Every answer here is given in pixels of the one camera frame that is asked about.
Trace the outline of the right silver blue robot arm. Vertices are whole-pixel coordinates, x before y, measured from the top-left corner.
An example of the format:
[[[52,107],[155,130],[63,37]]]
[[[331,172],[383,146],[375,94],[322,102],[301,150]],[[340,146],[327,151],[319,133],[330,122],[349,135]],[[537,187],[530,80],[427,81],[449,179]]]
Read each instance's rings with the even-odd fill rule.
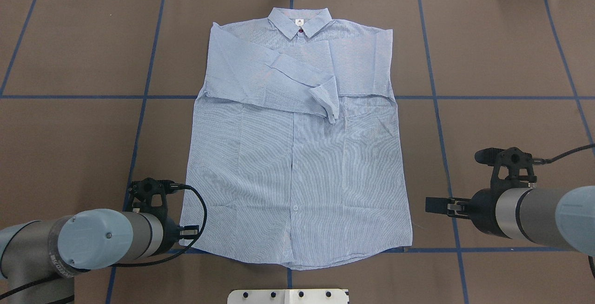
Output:
[[[427,197],[427,213],[466,219],[480,232],[536,245],[595,253],[595,188],[524,187],[472,198]]]

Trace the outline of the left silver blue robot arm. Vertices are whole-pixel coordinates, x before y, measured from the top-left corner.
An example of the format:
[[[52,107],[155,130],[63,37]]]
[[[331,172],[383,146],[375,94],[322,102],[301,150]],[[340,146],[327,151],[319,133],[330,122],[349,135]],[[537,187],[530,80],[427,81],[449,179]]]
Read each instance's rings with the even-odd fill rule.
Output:
[[[56,220],[34,220],[1,230],[1,279],[9,304],[72,304],[77,276],[108,267],[157,264],[180,240],[194,243],[202,225],[135,211],[94,209]]]

